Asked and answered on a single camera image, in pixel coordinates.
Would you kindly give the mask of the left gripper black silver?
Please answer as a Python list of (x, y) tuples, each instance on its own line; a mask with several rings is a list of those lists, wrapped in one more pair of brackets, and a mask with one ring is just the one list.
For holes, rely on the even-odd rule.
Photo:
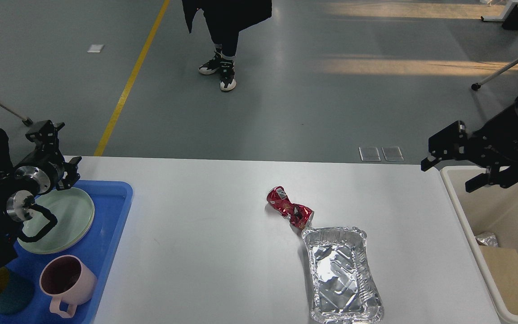
[(43, 120), (33, 123), (25, 133), (35, 149), (14, 167), (12, 175), (15, 179), (33, 183), (33, 189), (29, 191), (35, 195), (47, 194), (55, 186), (58, 191), (71, 189), (80, 180), (78, 164), (82, 156), (66, 162), (59, 149), (59, 131), (63, 127), (64, 122)]

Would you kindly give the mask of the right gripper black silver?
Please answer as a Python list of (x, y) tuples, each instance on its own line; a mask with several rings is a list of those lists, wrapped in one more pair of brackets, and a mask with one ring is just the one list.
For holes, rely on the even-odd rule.
[(467, 193), (484, 186), (514, 186), (518, 183), (518, 101), (473, 132), (461, 120), (451, 123), (429, 137), (428, 150), (429, 156), (420, 162), (422, 171), (446, 160), (488, 167), (465, 183)]

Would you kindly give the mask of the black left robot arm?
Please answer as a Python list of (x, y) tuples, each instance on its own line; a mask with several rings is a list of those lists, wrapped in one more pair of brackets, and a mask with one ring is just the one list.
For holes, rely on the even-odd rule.
[(17, 258), (17, 240), (41, 240), (58, 220), (35, 198), (52, 190), (70, 189), (80, 180), (81, 157), (66, 161), (59, 149), (64, 123), (50, 120), (35, 123), (26, 138), (35, 149), (8, 172), (0, 173), (0, 268)]

